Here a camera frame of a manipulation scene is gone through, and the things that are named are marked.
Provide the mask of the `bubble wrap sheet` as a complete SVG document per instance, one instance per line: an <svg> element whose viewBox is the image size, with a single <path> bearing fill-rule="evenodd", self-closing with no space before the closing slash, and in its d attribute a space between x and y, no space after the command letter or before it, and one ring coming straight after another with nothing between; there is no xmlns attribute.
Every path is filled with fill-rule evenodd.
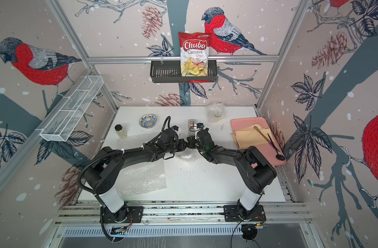
<svg viewBox="0 0 378 248"><path fill-rule="evenodd" d="M133 149L142 146L156 136L155 133L119 138L113 149ZM146 194L167 188L164 161L144 162L120 171L115 183L121 196Z"/></svg>
<svg viewBox="0 0 378 248"><path fill-rule="evenodd" d="M184 151L177 152L176 156L178 159L187 163L192 163L196 160L194 150L189 148L186 148Z"/></svg>
<svg viewBox="0 0 378 248"><path fill-rule="evenodd" d="M212 103L207 106L207 116L210 123L216 123L225 118L225 104Z"/></svg>

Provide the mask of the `blue yellow patterned bowl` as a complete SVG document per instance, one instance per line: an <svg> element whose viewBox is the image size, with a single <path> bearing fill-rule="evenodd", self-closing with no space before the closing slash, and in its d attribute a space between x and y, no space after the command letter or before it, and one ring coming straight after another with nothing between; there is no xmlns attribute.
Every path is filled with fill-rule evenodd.
<svg viewBox="0 0 378 248"><path fill-rule="evenodd" d="M140 118L139 125L142 128L150 129L155 126L156 122L157 122L156 116L154 116L153 114L146 114Z"/></svg>

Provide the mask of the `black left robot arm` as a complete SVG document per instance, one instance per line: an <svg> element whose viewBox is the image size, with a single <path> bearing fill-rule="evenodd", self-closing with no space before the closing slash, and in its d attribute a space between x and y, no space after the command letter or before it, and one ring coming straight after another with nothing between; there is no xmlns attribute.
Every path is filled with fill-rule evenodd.
<svg viewBox="0 0 378 248"><path fill-rule="evenodd" d="M123 211L125 201L115 187L120 171L132 165L164 159L166 154L174 155L188 146L184 139L178 139L165 144L162 141L144 143L139 148L127 150L105 147L82 170L77 178L77 185L94 195L111 213Z"/></svg>

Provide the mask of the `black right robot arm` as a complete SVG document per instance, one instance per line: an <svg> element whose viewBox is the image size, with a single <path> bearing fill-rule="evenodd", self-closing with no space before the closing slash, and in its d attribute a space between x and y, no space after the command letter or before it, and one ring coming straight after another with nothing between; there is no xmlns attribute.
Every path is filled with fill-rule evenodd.
<svg viewBox="0 0 378 248"><path fill-rule="evenodd" d="M275 168L266 160L254 146L244 150L227 149L215 145L211 138L187 138L188 148L197 149L208 162L213 164L228 164L238 170L246 189L237 202L238 216L249 219L255 214L255 209L264 194L264 189L277 177Z"/></svg>

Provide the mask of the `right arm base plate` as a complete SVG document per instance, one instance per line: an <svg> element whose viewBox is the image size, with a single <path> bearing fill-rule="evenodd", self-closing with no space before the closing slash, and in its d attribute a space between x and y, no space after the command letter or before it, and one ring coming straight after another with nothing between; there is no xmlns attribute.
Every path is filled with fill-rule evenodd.
<svg viewBox="0 0 378 248"><path fill-rule="evenodd" d="M246 210L241 205L223 206L225 222L265 222L266 216L262 205L256 205L252 210Z"/></svg>

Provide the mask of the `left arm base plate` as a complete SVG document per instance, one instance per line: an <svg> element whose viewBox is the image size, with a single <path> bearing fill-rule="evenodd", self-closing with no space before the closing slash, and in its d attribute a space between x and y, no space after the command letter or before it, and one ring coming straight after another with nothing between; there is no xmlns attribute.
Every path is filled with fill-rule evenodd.
<svg viewBox="0 0 378 248"><path fill-rule="evenodd" d="M104 224L140 223L144 213L142 206L124 205L116 213L112 213L107 207L101 207L101 220Z"/></svg>

